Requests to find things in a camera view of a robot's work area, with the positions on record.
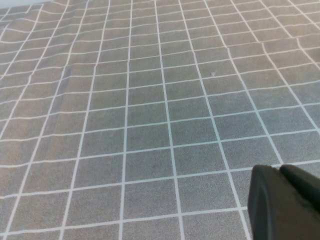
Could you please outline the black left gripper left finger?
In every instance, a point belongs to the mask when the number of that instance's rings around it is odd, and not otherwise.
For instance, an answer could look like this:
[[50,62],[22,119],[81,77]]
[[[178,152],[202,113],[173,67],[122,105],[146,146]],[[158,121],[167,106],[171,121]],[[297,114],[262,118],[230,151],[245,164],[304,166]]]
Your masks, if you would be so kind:
[[320,212],[276,169],[252,168],[247,202],[255,240],[318,240]]

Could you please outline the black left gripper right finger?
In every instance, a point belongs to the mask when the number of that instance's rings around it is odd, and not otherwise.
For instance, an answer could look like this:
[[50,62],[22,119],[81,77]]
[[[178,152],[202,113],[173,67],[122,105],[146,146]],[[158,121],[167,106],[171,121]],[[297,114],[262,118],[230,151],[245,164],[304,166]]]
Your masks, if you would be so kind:
[[320,212],[320,179],[294,165],[284,164],[280,173],[290,182],[297,192]]

